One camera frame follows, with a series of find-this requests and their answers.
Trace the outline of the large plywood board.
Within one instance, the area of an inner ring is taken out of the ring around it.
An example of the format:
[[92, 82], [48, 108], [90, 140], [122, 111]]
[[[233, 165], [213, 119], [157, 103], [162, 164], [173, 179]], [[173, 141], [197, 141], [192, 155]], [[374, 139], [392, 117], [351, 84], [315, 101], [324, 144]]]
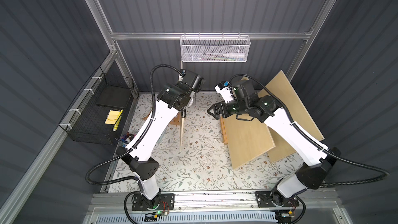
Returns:
[[[323, 141], [324, 136], [302, 103], [301, 99], [293, 89], [288, 78], [283, 71], [280, 71], [274, 78], [266, 85], [266, 88], [284, 102], [292, 115], [293, 119], [303, 127], [312, 137], [318, 141]], [[295, 149], [288, 144], [272, 128], [269, 128], [271, 137], [276, 145], [275, 148], [267, 152], [270, 162], [278, 162], [285, 157], [295, 153]]]

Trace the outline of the wooden easel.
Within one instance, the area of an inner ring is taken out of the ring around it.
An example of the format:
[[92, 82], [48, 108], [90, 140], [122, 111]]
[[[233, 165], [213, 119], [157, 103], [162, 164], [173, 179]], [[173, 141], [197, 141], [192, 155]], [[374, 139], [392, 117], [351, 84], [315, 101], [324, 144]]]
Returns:
[[[143, 118], [143, 120], [147, 120], [151, 116], [151, 113], [149, 113], [146, 117]], [[181, 125], [181, 113], [178, 113], [171, 121], [170, 124], [172, 125]]]
[[225, 145], [227, 145], [228, 144], [228, 137], [227, 137], [227, 133], [226, 133], [225, 122], [224, 122], [224, 119], [222, 117], [220, 117], [220, 126], [221, 126], [221, 133], [222, 133], [222, 137], [223, 137], [223, 143]]

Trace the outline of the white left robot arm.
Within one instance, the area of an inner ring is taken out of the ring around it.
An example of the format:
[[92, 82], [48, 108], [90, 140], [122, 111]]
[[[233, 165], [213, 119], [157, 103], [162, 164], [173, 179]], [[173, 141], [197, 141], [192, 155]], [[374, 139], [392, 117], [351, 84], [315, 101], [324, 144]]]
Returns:
[[140, 193], [149, 201], [160, 195], [155, 179], [159, 163], [151, 157], [155, 144], [171, 120], [188, 107], [195, 93], [202, 87], [202, 76], [188, 70], [181, 73], [178, 82], [166, 84], [155, 96], [155, 109], [150, 112], [150, 117], [135, 138], [127, 144], [126, 149], [132, 151], [122, 158], [138, 178]]

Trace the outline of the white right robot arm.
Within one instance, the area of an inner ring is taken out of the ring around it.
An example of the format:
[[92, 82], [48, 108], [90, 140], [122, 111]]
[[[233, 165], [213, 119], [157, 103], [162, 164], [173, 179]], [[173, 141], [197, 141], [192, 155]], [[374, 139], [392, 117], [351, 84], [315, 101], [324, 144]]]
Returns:
[[247, 121], [262, 123], [300, 155], [303, 165], [280, 179], [271, 191], [273, 202], [282, 206], [295, 195], [321, 187], [340, 151], [322, 143], [322, 133], [283, 72], [260, 92], [255, 91], [253, 83], [248, 79], [220, 82], [215, 91], [223, 100], [207, 112], [216, 119], [247, 115]]

